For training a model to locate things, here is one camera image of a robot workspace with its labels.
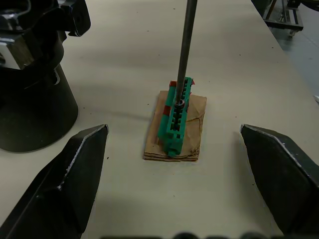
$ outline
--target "gray floor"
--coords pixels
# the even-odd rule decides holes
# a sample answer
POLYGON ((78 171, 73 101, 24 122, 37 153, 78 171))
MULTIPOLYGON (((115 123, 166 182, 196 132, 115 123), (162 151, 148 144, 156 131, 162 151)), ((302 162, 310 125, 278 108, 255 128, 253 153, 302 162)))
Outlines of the gray floor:
POLYGON ((304 5, 299 7, 304 29, 289 37, 289 30, 271 29, 281 48, 309 85, 319 96, 319 12, 304 5))

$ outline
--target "green toy piece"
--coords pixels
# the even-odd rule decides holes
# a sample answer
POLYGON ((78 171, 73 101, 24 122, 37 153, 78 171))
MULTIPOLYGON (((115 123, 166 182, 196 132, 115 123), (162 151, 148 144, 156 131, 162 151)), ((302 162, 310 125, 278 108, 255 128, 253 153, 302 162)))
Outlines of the green toy piece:
POLYGON ((181 153, 186 129, 190 88, 192 85, 193 80, 190 77, 186 77, 181 97, 185 102, 185 106, 181 110, 175 107, 176 82, 171 82, 169 85, 167 100, 158 132, 158 137, 163 143, 163 150, 169 157, 175 157, 181 153))

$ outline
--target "white table surface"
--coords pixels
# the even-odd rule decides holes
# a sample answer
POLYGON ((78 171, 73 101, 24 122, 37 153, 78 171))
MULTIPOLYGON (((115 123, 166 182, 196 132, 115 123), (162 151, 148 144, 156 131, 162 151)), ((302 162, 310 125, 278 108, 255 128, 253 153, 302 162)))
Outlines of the white table surface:
POLYGON ((199 161, 142 159, 160 90, 176 80, 186 0, 87 0, 92 26, 61 63, 79 106, 73 128, 27 154, 0 151, 0 224, 77 132, 107 123, 100 186, 83 238, 280 234, 247 161, 242 123, 290 136, 319 162, 319 110, 250 0, 199 0, 187 76, 207 97, 199 161))

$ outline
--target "wheel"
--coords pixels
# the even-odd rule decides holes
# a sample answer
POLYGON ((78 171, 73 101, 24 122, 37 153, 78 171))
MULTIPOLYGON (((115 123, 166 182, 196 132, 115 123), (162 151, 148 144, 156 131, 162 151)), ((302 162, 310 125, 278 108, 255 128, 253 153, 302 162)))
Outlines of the wheel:
POLYGON ((289 37, 293 37, 296 34, 297 31, 295 30, 290 30, 289 32, 289 37))

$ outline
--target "cardboard piece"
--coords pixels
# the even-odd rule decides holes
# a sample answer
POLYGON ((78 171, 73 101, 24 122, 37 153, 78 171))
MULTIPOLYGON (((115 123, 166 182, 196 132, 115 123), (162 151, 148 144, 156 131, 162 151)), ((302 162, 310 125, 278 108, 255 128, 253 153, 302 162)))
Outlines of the cardboard piece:
POLYGON ((171 158, 162 151, 161 143, 157 137, 167 94, 168 91, 161 91, 159 93, 159 98, 145 144, 144 159, 169 162, 197 161, 207 98, 195 96, 193 94, 190 95, 183 148, 179 156, 171 158))

